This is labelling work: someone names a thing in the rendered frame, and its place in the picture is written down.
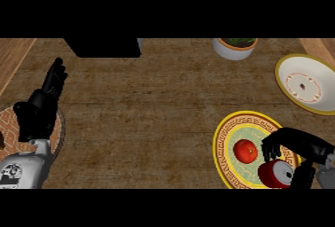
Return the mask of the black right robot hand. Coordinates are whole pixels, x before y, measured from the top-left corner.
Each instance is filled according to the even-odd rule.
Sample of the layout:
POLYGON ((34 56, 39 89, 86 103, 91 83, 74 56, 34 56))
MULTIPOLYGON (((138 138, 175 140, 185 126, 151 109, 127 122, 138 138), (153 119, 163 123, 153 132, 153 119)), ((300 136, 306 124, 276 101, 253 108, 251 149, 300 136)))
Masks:
POLYGON ((321 165, 325 163, 328 155, 335 154, 335 146, 322 138, 299 129, 279 128, 262 140, 265 163, 279 160, 282 146, 306 158, 300 166, 294 168, 296 174, 291 187, 284 189, 309 189, 316 174, 313 164, 318 163, 321 165))

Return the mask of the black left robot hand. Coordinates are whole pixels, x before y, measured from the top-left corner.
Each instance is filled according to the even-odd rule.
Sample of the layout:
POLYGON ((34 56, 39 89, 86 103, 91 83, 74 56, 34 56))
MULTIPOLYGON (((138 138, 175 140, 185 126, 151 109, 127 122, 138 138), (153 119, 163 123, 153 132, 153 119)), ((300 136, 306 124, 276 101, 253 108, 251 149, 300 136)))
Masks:
POLYGON ((52 63, 42 88, 33 91, 27 101, 17 102, 14 105, 20 142, 51 138, 67 76, 64 60, 58 58, 52 63))

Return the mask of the red can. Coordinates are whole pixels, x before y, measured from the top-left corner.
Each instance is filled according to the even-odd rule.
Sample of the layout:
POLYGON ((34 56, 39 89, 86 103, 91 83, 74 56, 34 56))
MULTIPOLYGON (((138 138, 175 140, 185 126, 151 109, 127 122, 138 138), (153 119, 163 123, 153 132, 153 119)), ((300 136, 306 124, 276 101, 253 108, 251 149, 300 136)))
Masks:
POLYGON ((294 168, 284 160, 272 160, 259 168, 260 181, 269 188, 290 188, 294 174, 294 168))

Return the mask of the yellow patterned plate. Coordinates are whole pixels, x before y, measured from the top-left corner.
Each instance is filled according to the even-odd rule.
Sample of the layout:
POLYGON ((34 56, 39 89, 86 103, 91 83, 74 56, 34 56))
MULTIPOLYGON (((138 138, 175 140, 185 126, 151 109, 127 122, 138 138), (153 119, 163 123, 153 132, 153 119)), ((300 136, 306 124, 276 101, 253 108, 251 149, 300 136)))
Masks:
POLYGON ((215 164, 231 189, 290 188, 302 157, 281 146, 265 161, 262 140, 282 125, 263 113, 240 111, 226 116, 215 132, 215 164))

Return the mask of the white bowl with yellow rim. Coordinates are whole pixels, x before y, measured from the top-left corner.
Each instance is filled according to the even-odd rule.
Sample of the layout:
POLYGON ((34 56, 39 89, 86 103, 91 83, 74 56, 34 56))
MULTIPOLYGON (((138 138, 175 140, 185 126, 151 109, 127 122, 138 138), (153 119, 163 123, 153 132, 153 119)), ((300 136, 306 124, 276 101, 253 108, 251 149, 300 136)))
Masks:
POLYGON ((290 100, 309 112, 335 116, 335 67, 307 54, 284 56, 275 81, 290 100))

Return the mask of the round orange patterned placemat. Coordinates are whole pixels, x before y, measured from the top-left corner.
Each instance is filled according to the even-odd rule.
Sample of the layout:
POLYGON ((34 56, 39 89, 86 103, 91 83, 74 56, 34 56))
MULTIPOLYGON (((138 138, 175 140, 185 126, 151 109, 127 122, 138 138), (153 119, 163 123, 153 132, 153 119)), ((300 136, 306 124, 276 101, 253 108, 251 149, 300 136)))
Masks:
MULTIPOLYGON (((29 143, 21 143, 18 141, 18 117, 14 111, 14 107, 9 106, 6 109, 0 111, 0 145, 5 146, 0 149, 0 161, 6 158, 6 156, 20 153, 20 152, 33 152, 37 148, 29 143)), ((54 132, 51 136, 51 145, 52 145, 52 153, 58 154, 64 145, 64 137, 65 137, 65 119, 64 112, 58 110, 57 121, 54 132)))

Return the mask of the red tomato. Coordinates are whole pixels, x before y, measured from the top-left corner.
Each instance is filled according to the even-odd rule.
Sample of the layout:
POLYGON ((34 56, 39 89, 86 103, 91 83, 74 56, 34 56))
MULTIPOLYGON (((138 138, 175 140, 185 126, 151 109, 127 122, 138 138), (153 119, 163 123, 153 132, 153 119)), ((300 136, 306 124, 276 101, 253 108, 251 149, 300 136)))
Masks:
POLYGON ((257 149, 257 146, 247 139, 241 139, 235 143, 234 153, 235 153, 237 159, 244 164, 250 164, 259 158, 259 149, 257 149))

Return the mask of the black appliance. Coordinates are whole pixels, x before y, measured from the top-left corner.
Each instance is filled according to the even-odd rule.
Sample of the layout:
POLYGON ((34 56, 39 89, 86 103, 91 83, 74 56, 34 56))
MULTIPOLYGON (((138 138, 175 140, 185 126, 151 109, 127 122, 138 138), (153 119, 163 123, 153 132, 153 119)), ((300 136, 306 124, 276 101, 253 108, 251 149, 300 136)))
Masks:
POLYGON ((144 38, 65 38, 80 58, 139 58, 144 38))

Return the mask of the white potted plant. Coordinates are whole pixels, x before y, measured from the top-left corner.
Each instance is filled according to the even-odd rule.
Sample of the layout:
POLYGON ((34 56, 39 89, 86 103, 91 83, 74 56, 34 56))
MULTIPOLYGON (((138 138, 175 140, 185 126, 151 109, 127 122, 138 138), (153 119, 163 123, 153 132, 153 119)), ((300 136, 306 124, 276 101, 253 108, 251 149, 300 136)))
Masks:
POLYGON ((259 44, 259 39, 256 39, 254 43, 248 47, 237 47, 232 46, 229 43, 223 41, 222 38, 213 39, 213 47, 216 53, 229 60, 243 60, 245 59, 251 52, 256 49, 256 46, 259 44))

